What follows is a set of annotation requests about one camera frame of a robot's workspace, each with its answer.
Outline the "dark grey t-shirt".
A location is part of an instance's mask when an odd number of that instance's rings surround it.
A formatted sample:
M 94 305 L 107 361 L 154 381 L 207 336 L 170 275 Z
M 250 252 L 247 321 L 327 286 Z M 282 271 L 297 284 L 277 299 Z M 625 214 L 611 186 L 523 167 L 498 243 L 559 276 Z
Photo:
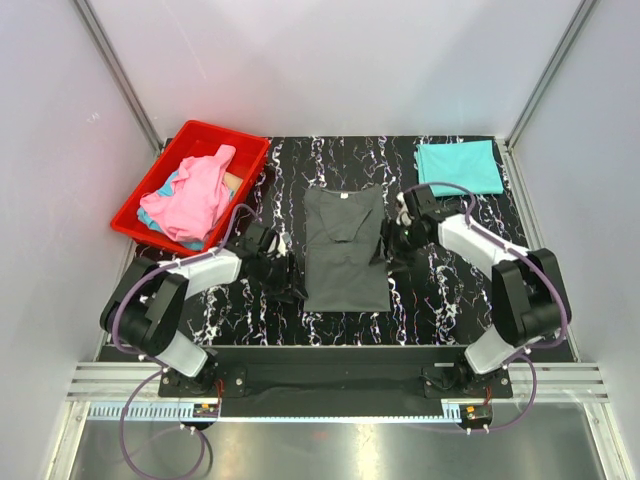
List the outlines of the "dark grey t-shirt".
M 308 189 L 305 207 L 304 310 L 382 313 L 390 310 L 382 255 L 382 187 L 360 191 Z

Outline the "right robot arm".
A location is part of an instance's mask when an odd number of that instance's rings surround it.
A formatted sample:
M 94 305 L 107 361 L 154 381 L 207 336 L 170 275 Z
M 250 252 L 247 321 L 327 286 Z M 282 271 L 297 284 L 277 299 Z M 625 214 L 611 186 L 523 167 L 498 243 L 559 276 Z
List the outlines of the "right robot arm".
M 426 387 L 442 395 L 472 397 L 487 392 L 518 356 L 563 343 L 571 307 L 552 251 L 529 250 L 499 237 L 473 218 L 473 204 L 446 206 L 433 186 L 419 184 L 397 195 L 397 216 L 381 228 L 381 256 L 390 269 L 406 269 L 420 248 L 433 244 L 462 257 L 490 281 L 490 328 L 452 366 L 422 376 Z

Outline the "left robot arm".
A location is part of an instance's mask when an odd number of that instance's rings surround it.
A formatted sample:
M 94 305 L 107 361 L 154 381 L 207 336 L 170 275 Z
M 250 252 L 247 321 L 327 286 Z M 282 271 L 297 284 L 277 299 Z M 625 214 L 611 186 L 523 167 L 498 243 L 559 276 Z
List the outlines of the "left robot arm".
M 225 245 L 174 262 L 137 258 L 126 270 L 100 316 L 115 342 L 162 365 L 164 380 L 194 396 L 222 385 L 216 354 L 179 331 L 185 301 L 210 288 L 249 278 L 265 296 L 293 303 L 308 298 L 286 236 L 259 223 Z

